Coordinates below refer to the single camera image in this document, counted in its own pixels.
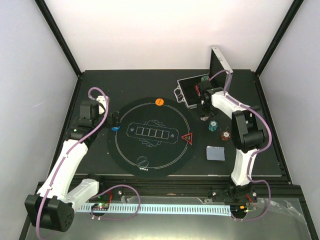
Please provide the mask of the teal poker chip stack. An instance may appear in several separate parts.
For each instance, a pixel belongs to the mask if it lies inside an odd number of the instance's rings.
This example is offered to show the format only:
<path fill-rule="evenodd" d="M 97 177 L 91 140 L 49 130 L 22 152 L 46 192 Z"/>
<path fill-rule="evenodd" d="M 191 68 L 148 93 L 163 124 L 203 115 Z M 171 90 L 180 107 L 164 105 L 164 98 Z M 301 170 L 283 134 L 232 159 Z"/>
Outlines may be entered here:
<path fill-rule="evenodd" d="M 217 130 L 217 128 L 218 128 L 218 123 L 215 120 L 211 120 L 209 123 L 208 129 L 211 132 L 215 132 Z"/>

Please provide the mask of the red triangular dealer marker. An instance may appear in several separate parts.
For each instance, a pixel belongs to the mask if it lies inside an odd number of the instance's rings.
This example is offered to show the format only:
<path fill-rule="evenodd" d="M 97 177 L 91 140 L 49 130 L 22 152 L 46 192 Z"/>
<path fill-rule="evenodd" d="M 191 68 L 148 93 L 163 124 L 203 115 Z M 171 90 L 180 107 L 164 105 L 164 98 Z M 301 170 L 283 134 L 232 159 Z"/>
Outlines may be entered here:
<path fill-rule="evenodd" d="M 188 144 L 192 145 L 193 144 L 193 133 L 187 133 L 181 137 L 183 140 L 185 140 Z"/>

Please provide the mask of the round black poker mat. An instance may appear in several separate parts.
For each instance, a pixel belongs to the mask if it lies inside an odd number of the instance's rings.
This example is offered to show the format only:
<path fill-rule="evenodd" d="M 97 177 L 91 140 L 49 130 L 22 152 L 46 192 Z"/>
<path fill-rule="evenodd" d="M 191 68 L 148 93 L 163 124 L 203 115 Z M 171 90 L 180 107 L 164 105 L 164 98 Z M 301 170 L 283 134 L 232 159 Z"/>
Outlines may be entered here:
<path fill-rule="evenodd" d="M 162 98 L 164 105 L 157 106 Z M 165 97 L 144 97 L 119 110 L 120 129 L 109 130 L 110 157 L 124 171 L 142 178 L 166 177 L 184 167 L 196 154 L 196 119 L 183 105 Z M 192 145 L 181 137 L 193 133 Z"/>

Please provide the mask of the red dice in case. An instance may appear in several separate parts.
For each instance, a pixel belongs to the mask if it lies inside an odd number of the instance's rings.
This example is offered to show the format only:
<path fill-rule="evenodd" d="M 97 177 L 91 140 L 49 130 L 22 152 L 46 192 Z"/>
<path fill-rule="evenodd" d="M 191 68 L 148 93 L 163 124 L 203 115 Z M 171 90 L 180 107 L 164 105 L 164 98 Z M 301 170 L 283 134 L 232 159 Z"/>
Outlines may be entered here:
<path fill-rule="evenodd" d="M 195 88 L 195 91 L 196 91 L 197 95 L 200 97 L 201 93 L 200 93 L 200 90 L 199 90 L 199 86 L 195 85 L 194 88 Z"/>

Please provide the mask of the brown poker chip stack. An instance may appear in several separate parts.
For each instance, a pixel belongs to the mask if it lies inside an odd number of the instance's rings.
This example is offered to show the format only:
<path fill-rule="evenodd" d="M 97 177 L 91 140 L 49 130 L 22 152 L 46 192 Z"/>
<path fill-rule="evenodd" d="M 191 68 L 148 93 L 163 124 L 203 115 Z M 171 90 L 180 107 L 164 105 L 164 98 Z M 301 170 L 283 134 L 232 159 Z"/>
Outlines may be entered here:
<path fill-rule="evenodd" d="M 231 138 L 231 133 L 229 131 L 223 131 L 221 134 L 221 139 L 223 141 L 228 141 Z"/>

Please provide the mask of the aluminium poker chip case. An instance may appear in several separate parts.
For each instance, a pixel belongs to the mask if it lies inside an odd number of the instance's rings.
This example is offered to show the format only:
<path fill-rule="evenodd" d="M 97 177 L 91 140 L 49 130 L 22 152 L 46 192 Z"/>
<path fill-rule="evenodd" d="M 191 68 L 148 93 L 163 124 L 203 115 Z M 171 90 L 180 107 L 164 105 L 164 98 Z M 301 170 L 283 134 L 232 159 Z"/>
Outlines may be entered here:
<path fill-rule="evenodd" d="M 228 64 L 218 46 L 211 47 L 209 71 L 192 77 L 177 80 L 177 87 L 173 94 L 178 103 L 184 103 L 188 109 L 194 109 L 200 103 L 200 96 L 197 95 L 195 85 L 198 85 L 199 91 L 205 88 L 200 86 L 202 76 L 209 76 L 209 88 L 224 88 L 228 79 L 231 79 L 234 71 Z"/>

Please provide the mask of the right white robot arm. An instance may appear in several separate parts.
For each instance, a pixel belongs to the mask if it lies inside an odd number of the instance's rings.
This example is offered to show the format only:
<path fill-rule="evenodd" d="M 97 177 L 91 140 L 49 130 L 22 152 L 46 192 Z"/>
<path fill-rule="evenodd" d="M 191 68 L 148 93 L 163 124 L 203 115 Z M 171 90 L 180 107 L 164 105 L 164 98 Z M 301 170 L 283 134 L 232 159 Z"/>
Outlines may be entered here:
<path fill-rule="evenodd" d="M 250 107 L 232 97 L 225 89 L 213 88 L 210 80 L 195 87 L 200 103 L 197 108 L 202 117 L 220 110 L 231 119 L 231 140 L 236 148 L 235 163 L 226 190 L 231 202 L 240 202 L 250 193 L 252 171 L 256 156 L 272 143 L 272 133 L 259 107 Z"/>

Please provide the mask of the white purple chip stack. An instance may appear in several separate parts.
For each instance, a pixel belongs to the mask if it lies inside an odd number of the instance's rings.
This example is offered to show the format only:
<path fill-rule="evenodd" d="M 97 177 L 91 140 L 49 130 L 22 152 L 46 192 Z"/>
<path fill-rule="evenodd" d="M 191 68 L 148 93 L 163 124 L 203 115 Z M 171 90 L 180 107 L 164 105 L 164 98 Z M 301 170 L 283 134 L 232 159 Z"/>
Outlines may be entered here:
<path fill-rule="evenodd" d="M 209 118 L 210 118 L 209 116 L 202 116 L 200 119 L 201 119 L 202 121 L 207 121 Z"/>

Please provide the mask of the teal chips case back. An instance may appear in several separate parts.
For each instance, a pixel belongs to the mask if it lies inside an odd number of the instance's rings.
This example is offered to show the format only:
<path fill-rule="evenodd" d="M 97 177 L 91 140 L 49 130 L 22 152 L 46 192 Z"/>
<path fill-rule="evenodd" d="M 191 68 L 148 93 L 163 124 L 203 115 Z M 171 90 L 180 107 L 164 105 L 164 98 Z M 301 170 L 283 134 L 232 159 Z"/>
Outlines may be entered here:
<path fill-rule="evenodd" d="M 201 81 L 209 81 L 209 80 L 210 80 L 210 78 L 209 78 L 208 75 L 205 75 L 205 76 L 201 77 Z"/>

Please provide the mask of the blue small blind button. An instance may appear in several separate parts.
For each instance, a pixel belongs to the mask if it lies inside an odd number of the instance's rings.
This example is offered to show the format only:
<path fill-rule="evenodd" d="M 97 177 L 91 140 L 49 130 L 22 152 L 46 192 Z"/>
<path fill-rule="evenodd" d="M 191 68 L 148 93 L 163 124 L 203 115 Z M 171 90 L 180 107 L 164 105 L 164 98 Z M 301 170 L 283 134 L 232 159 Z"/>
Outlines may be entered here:
<path fill-rule="evenodd" d="M 119 129 L 120 129 L 119 126 L 118 126 L 118 127 L 112 127 L 112 128 L 111 128 L 111 130 L 114 131 L 114 132 L 117 132 Z"/>

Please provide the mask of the orange big blind button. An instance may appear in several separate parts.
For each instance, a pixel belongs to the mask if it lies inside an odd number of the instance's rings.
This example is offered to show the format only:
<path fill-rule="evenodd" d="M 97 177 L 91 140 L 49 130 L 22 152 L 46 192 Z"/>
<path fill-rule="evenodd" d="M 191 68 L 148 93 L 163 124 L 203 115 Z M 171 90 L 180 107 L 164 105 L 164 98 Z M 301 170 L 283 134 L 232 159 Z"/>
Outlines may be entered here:
<path fill-rule="evenodd" d="M 163 106 L 164 105 L 164 103 L 165 103 L 165 101 L 164 101 L 164 99 L 163 98 L 157 98 L 156 100 L 155 100 L 155 104 L 157 105 L 157 106 Z"/>

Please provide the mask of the small circuit board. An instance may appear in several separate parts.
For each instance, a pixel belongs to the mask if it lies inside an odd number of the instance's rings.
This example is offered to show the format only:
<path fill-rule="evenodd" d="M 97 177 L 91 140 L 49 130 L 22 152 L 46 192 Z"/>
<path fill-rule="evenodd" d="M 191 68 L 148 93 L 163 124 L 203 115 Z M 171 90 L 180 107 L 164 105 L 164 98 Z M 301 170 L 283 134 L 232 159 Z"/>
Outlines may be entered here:
<path fill-rule="evenodd" d="M 109 209 L 109 203 L 95 203 L 91 206 L 93 211 L 107 211 Z"/>

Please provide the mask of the blue playing card deck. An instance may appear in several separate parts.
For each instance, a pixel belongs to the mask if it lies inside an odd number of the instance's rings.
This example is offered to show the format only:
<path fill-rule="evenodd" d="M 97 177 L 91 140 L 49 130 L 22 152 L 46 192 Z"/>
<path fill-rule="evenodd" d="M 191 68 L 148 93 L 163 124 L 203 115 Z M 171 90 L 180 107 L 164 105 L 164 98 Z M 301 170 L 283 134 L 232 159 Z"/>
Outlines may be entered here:
<path fill-rule="evenodd" d="M 220 146 L 207 146 L 206 159 L 209 161 L 225 161 L 225 148 Z"/>

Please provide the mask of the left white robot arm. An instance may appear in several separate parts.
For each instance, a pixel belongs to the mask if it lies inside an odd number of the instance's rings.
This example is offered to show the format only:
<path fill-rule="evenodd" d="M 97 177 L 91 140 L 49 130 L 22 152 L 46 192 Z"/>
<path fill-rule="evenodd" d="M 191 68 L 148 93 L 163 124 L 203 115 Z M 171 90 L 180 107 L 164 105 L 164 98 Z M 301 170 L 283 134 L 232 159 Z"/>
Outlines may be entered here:
<path fill-rule="evenodd" d="M 110 99 L 99 95 L 89 97 L 80 104 L 80 113 L 64 135 L 60 155 L 44 184 L 36 194 L 29 194 L 24 202 L 31 224 L 66 232 L 75 213 L 91 197 L 103 199 L 108 192 L 106 185 L 86 178 L 70 190 L 76 170 L 103 128 L 118 128 L 119 112 L 109 113 Z"/>

